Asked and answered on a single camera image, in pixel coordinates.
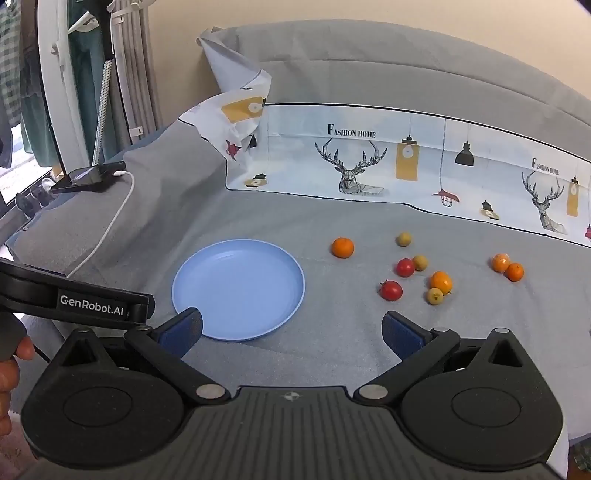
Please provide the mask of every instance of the cherry tomato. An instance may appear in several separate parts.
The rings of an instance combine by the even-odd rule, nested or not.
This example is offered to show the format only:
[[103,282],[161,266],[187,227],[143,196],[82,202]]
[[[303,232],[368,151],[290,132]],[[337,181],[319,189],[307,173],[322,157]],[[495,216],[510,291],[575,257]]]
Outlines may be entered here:
[[379,289],[379,294],[384,300],[396,301],[402,297],[402,287],[394,280],[386,280]]
[[403,258],[396,265],[396,273],[401,277],[410,277],[414,273],[414,262],[410,258]]

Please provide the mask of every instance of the human hand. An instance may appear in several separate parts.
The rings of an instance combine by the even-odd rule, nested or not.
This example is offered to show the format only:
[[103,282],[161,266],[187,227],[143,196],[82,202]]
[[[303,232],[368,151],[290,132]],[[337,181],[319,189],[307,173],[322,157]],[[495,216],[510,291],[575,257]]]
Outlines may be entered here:
[[[18,344],[16,356],[23,360],[31,360],[35,355],[32,340],[26,336]],[[10,409],[10,392],[14,390],[20,379],[18,363],[14,358],[7,362],[0,362],[0,437],[12,431],[12,423],[8,416]]]

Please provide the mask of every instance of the smartphone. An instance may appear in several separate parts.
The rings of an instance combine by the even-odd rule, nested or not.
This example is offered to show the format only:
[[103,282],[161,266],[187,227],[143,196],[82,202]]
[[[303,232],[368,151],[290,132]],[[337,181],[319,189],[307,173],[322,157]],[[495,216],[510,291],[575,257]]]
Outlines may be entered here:
[[51,187],[51,192],[102,192],[113,184],[116,178],[113,173],[118,170],[125,170],[124,161],[77,168]]

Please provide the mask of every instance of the tangerine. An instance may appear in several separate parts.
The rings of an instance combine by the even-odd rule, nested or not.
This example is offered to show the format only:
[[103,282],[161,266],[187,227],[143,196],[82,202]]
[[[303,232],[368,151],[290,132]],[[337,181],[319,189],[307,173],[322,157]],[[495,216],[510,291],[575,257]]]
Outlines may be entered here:
[[523,265],[520,263],[512,263],[505,271],[506,277],[512,282],[521,280],[524,274],[525,271],[523,270]]
[[349,258],[355,251],[355,244],[350,238],[339,237],[330,247],[332,254],[339,258]]
[[507,254],[496,254],[491,260],[492,269],[498,273],[504,273],[511,265],[511,259]]
[[447,295],[453,288],[452,278],[445,272],[435,272],[431,276],[430,288],[438,288],[444,295]]

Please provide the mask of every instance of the blue plate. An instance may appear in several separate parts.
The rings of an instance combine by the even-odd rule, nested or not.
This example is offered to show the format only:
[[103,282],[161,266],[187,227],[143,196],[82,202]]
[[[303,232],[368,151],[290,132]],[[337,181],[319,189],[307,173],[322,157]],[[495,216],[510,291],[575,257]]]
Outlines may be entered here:
[[240,342],[272,332],[304,299],[306,282],[289,253],[260,240],[236,239],[192,255],[173,282],[177,313],[189,307],[203,316],[203,334]]

